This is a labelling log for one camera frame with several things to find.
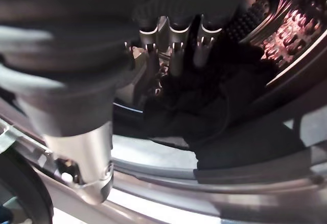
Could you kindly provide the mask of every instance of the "cylindrical metal part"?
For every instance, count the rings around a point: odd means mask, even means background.
[[[193,57],[193,64],[195,67],[202,68],[206,65],[211,48],[221,31],[222,28],[209,30],[204,27],[203,23],[200,24],[197,37],[197,47]]]

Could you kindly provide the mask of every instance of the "dark fabric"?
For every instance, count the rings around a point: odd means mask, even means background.
[[[12,212],[3,206],[0,206],[0,224],[10,224],[12,220]]]
[[[163,77],[161,93],[146,102],[148,136],[183,137],[189,149],[194,149],[222,133],[275,74],[271,63],[260,61],[262,54],[261,48],[221,39],[206,67],[197,70],[192,54],[187,53],[183,74]]]

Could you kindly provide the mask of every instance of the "black cloth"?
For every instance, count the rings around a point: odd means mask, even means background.
[[[197,70],[192,64],[194,41],[188,44],[183,74],[163,77],[160,94],[147,100],[144,130],[149,137],[183,137],[192,149],[239,118],[275,69],[260,60],[261,48],[220,39],[207,65]]]

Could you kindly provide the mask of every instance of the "stainless steel surface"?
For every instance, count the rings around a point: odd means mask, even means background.
[[[111,165],[112,123],[71,137],[43,136],[54,156],[78,165],[81,182],[68,182],[89,204],[99,204],[107,197],[113,178]]]

